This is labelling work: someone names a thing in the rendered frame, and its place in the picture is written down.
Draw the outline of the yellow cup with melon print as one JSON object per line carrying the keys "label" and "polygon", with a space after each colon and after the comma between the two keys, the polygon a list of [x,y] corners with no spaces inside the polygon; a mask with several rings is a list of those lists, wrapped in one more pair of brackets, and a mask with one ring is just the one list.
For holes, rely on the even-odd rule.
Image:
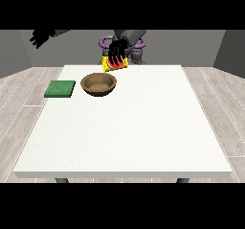
{"label": "yellow cup with melon print", "polygon": [[102,57],[101,58],[101,66],[102,66],[102,69],[104,72],[123,69],[123,68],[126,68],[128,66],[128,58],[126,57],[126,58],[118,61],[117,63],[115,63],[115,62],[111,63],[109,57]]}

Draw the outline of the green square pad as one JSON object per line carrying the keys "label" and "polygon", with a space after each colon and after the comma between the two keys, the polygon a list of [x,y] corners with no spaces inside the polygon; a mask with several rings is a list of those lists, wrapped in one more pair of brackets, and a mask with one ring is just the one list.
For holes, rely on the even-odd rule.
{"label": "green square pad", "polygon": [[76,82],[74,80],[52,80],[45,93],[45,98],[70,98]]}

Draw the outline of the brown wooden bowl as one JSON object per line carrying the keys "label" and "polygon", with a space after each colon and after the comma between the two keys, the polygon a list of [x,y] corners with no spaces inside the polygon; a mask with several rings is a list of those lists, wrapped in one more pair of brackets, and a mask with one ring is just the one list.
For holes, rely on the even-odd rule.
{"label": "brown wooden bowl", "polygon": [[92,73],[85,76],[80,85],[87,94],[103,97],[114,90],[116,83],[116,78],[108,73]]}

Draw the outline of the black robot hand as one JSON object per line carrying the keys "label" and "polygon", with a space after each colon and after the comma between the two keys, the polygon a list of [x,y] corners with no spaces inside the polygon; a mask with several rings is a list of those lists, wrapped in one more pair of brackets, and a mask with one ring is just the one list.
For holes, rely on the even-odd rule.
{"label": "black robot hand", "polygon": [[36,49],[38,49],[55,33],[55,30],[34,30],[30,42]]}
{"label": "black robot hand", "polygon": [[124,39],[113,41],[109,45],[108,58],[111,64],[119,65],[125,58],[125,50],[127,49],[127,41]]}

